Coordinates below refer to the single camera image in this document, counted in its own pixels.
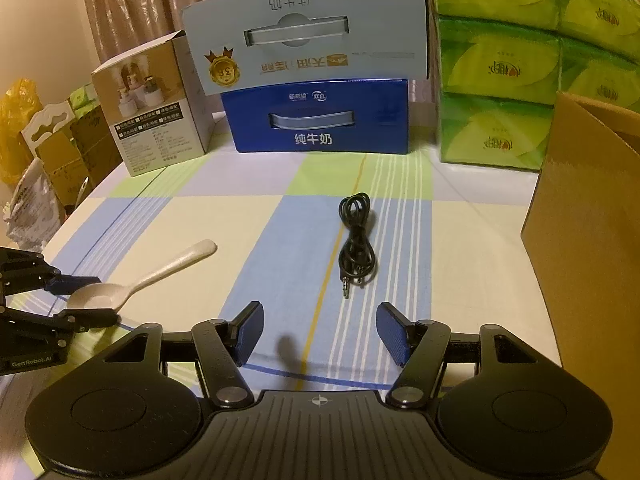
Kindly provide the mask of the green tissue pack stack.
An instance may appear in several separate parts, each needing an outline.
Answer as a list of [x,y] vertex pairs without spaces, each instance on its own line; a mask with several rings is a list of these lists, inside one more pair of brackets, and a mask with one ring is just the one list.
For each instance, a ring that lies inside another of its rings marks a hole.
[[536,171],[560,92],[639,108],[639,0],[434,0],[442,162]]

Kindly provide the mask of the light blue milk carton box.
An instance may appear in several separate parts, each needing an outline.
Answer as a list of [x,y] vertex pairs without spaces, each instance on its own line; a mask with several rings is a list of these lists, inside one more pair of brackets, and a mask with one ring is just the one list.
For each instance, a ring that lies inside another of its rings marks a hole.
[[428,76],[427,0],[202,0],[182,12],[201,84]]

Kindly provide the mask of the brown cardboard box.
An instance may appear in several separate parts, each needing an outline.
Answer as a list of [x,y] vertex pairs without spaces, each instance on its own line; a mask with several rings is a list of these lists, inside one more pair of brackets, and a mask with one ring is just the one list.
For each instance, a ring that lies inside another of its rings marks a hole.
[[598,471],[639,475],[639,116],[556,98],[522,229],[563,367],[612,412]]

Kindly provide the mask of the white and brown product box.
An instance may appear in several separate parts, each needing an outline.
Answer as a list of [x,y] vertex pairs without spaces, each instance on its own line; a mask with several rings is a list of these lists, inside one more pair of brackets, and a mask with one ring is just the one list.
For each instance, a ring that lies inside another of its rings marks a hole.
[[92,83],[130,176],[207,153],[220,102],[204,93],[182,30],[110,58]]

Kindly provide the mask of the yellow plastic bag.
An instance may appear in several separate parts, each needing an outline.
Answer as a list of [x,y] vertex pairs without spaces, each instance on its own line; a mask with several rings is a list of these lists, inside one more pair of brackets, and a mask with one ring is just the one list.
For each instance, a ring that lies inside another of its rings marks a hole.
[[43,105],[35,81],[18,78],[1,96],[0,101],[0,167],[1,180],[15,188],[34,159],[22,136]]

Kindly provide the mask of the dark blue milk carton box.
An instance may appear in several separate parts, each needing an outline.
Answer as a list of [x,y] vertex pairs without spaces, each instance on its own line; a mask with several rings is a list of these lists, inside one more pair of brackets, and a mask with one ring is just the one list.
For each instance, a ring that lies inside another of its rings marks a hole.
[[405,79],[272,84],[226,92],[221,101],[241,153],[409,151]]

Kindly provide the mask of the checkered tablecloth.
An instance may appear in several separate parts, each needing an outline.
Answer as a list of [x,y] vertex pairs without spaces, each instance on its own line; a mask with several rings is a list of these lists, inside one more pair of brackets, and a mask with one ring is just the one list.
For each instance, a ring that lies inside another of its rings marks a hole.
[[114,170],[44,248],[61,271],[129,284],[208,238],[215,255],[135,294],[110,330],[76,336],[76,366],[143,323],[168,332],[232,318],[265,329],[243,374],[255,390],[379,388],[396,375],[375,309],[460,333],[496,323],[559,355],[521,227],[536,176],[444,164],[421,130],[407,155],[212,151],[130,177]]

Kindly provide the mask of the brown cardboard boxes on floor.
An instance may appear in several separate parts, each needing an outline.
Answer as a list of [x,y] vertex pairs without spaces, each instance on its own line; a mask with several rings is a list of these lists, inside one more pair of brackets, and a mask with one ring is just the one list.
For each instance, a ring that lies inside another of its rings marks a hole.
[[75,209],[122,162],[92,84],[37,112],[22,130],[66,211]]

